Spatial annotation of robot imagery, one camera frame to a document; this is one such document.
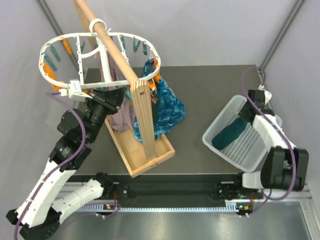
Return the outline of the dark teal sock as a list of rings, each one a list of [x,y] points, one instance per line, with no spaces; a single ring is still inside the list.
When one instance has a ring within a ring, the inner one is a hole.
[[[152,119],[153,123],[156,124],[158,121],[158,115],[159,115],[159,107],[161,103],[161,95],[159,91],[155,88],[151,90],[151,109],[152,109]]]
[[[223,150],[237,140],[249,124],[249,121],[241,117],[236,118],[212,139],[212,146],[217,150]]]

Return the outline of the blue patterned cloth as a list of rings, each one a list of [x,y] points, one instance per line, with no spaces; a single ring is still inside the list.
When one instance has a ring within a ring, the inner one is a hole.
[[[167,82],[162,78],[158,72],[153,78],[148,80],[151,90],[155,88],[160,94],[160,105],[158,120],[154,124],[154,139],[157,140],[163,134],[170,132],[173,127],[186,117],[185,106],[181,100],[177,98]]]

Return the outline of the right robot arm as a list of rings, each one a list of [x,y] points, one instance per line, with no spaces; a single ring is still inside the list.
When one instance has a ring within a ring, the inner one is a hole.
[[[264,90],[249,90],[247,102],[239,112],[258,132],[267,156],[260,171],[245,172],[241,180],[233,185],[233,192],[245,198],[252,189],[286,190],[283,196],[265,196],[268,200],[284,200],[292,191],[302,191],[306,182],[309,153],[296,147],[277,124],[274,112],[266,108],[271,94]]]

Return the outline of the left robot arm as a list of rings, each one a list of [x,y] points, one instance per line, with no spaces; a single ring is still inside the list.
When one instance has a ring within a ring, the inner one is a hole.
[[[93,89],[85,94],[87,109],[84,112],[71,108],[57,93],[48,94],[67,108],[57,126],[62,137],[56,142],[28,198],[6,214],[15,226],[15,239],[21,235],[25,240],[47,240],[83,206],[91,205],[95,199],[116,197],[112,179],[99,172],[74,192],[57,199],[65,183],[91,153],[87,145],[96,140],[106,117],[120,110],[125,93],[124,87],[107,91]]]

